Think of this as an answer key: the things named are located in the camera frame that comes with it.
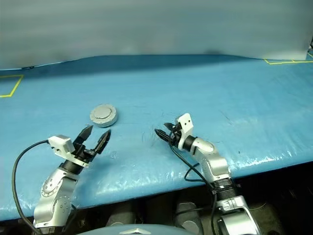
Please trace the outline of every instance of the robotic arm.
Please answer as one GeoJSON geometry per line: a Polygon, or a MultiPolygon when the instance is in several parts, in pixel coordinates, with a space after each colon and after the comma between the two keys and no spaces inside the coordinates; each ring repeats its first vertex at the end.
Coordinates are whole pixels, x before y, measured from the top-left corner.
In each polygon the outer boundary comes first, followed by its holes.
{"type": "Polygon", "coordinates": [[[65,162],[47,178],[41,189],[41,198],[34,211],[35,228],[42,234],[62,232],[71,210],[71,199],[79,174],[89,166],[96,154],[101,154],[107,145],[111,131],[104,133],[94,149],[86,149],[83,142],[87,140],[92,126],[82,130],[74,142],[69,137],[58,135],[48,139],[54,153],[65,162]]]}
{"type": "Polygon", "coordinates": [[[201,138],[193,137],[193,123],[189,114],[176,120],[176,124],[164,124],[170,131],[156,129],[156,134],[179,150],[188,151],[201,165],[203,176],[212,185],[212,193],[217,196],[217,208],[222,216],[217,220],[221,235],[260,235],[246,201],[232,182],[227,161],[220,156],[216,147],[201,138]]]}

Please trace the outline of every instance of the blue tablecloth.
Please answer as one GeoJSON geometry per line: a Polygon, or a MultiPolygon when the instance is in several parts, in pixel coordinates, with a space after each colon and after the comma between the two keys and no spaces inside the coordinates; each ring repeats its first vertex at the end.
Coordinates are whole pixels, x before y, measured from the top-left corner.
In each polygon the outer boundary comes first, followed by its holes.
{"type": "MultiPolygon", "coordinates": [[[[218,147],[234,177],[311,161],[312,59],[105,56],[0,72],[0,220],[19,217],[11,192],[18,154],[53,135],[75,138],[103,103],[119,118],[106,149],[80,175],[73,200],[79,208],[197,185],[184,181],[187,166],[154,133],[186,112],[194,135],[218,147]]],[[[87,148],[104,132],[94,127],[87,148]]],[[[16,181],[27,216],[62,160],[48,145],[22,158],[16,181]]]]}

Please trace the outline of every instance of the wrinkled plastic cover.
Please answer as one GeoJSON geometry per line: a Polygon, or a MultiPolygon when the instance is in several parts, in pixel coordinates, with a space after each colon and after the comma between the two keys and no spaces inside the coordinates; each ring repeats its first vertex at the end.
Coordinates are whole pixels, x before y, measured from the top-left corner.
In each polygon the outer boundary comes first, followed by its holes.
{"type": "MultiPolygon", "coordinates": [[[[187,166],[154,132],[187,112],[194,136],[216,145],[235,178],[312,160],[313,63],[108,56],[0,73],[14,74],[24,78],[12,97],[0,98],[0,220],[19,217],[11,192],[16,157],[53,135],[74,139],[102,103],[114,105],[119,118],[105,150],[80,174],[72,201],[78,208],[197,185],[184,181],[187,166]]],[[[16,81],[0,77],[1,92],[16,81]]],[[[105,131],[94,127],[87,148],[105,131]]],[[[17,192],[27,216],[62,161],[48,145],[20,161],[17,192]]]]}
{"type": "Polygon", "coordinates": [[[96,55],[303,60],[312,0],[2,0],[0,69],[96,55]]]}

